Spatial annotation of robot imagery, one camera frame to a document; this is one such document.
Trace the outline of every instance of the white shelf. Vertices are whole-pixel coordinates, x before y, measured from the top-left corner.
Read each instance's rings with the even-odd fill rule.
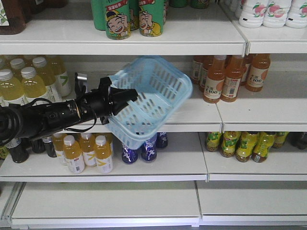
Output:
[[[57,158],[31,153],[28,160],[16,164],[11,157],[0,168],[1,181],[22,182],[136,182],[136,181],[193,181],[206,180],[207,170],[197,133],[168,133],[169,144],[158,149],[152,163],[141,157],[132,165],[121,159],[121,144],[115,141],[114,169],[101,174],[96,167],[86,167],[72,174]]]
[[[306,225],[306,182],[197,182],[201,225]]]
[[[170,8],[164,32],[114,41],[94,28],[90,3],[46,9],[16,35],[1,35],[3,54],[221,55],[243,54],[245,41],[217,4],[206,10]]]
[[[225,158],[209,152],[200,134],[210,181],[307,181],[307,153],[285,143],[280,149],[271,148],[267,160],[256,163],[252,159],[242,163],[235,157]]]
[[[198,224],[199,218],[192,181],[27,183],[12,216],[12,227],[191,226]]]
[[[223,131],[306,131],[306,87],[305,72],[269,70],[262,91],[243,86],[235,102],[217,103]]]
[[[246,28],[239,24],[234,13],[225,4],[220,3],[220,6],[245,38],[246,54],[307,53],[307,28],[268,28],[263,25],[259,28]]]

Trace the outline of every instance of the brown bottle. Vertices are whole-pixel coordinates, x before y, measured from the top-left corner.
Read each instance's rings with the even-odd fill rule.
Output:
[[[15,35],[25,29],[24,12],[19,0],[0,0],[0,35]]]

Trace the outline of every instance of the light blue basket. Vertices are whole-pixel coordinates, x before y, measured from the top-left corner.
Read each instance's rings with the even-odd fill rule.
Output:
[[[187,75],[165,59],[144,56],[110,77],[112,86],[136,89],[138,100],[109,118],[107,128],[130,149],[138,149],[192,94]]]

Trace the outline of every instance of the white bottle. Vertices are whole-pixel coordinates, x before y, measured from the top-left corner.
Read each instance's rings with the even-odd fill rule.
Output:
[[[270,28],[281,28],[287,20],[291,0],[270,0],[264,14],[263,25]]]
[[[239,18],[240,25],[247,28],[260,27],[267,5],[268,0],[246,0]]]
[[[286,20],[286,26],[297,29],[307,26],[306,0],[292,0],[291,8]]]

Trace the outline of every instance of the plastic bottle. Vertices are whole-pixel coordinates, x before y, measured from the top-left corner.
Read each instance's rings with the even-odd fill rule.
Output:
[[[21,70],[25,67],[24,60],[22,60],[21,58],[13,59],[12,61],[10,61],[10,65],[14,77],[21,82],[23,80],[23,77],[21,76]]]
[[[201,68],[201,80],[198,86],[199,90],[203,92],[205,90],[206,80],[208,76],[208,69],[212,66],[213,63],[213,55],[205,55]]]
[[[276,132],[260,132],[259,141],[251,155],[255,162],[261,163],[267,159],[269,150],[274,144],[275,136]]]
[[[80,148],[82,150],[85,165],[90,167],[96,166],[96,158],[94,151],[95,137],[91,133],[81,133],[79,143]]]
[[[261,91],[264,80],[267,77],[270,64],[270,54],[257,54],[251,63],[245,88],[252,92]]]
[[[241,136],[240,131],[226,131],[223,135],[222,152],[223,157],[232,157],[236,152],[236,143]]]
[[[97,168],[101,173],[109,173],[113,170],[110,144],[106,141],[106,137],[102,135],[97,136],[95,142]]]
[[[33,66],[36,68],[37,74],[43,79],[51,102],[62,102],[52,67],[47,65],[46,59],[44,57],[34,58]]]
[[[72,173],[81,173],[85,169],[82,151],[72,135],[64,137],[63,151],[69,170]]]
[[[71,92],[69,77],[62,58],[58,55],[46,55],[47,61],[51,64],[53,73],[57,79],[57,89],[62,97]]]
[[[233,55],[225,70],[225,80],[221,99],[225,102],[234,102],[237,98],[241,78],[244,71],[244,59],[241,55]]]
[[[25,29],[24,12],[19,0],[0,0],[0,35],[15,35]]]
[[[5,106],[27,103],[21,83],[13,77],[10,69],[0,70],[0,92]]]
[[[238,148],[236,149],[236,159],[240,162],[247,162],[259,139],[259,132],[242,132]]]
[[[204,101],[217,103],[220,100],[225,79],[226,55],[216,55],[212,66],[208,69],[208,76],[203,94]]]
[[[53,146],[56,151],[57,158],[59,159],[62,165],[67,165],[63,151],[63,146],[64,146],[63,140],[66,136],[67,136],[66,133],[55,133],[52,135]]]
[[[22,80],[22,86],[28,102],[31,102],[36,98],[45,98],[49,100],[49,94],[46,90],[45,84],[41,77],[36,74],[35,68],[23,68],[21,70],[21,75],[24,78]],[[35,105],[38,104],[47,104],[47,102],[38,101],[35,103]]]

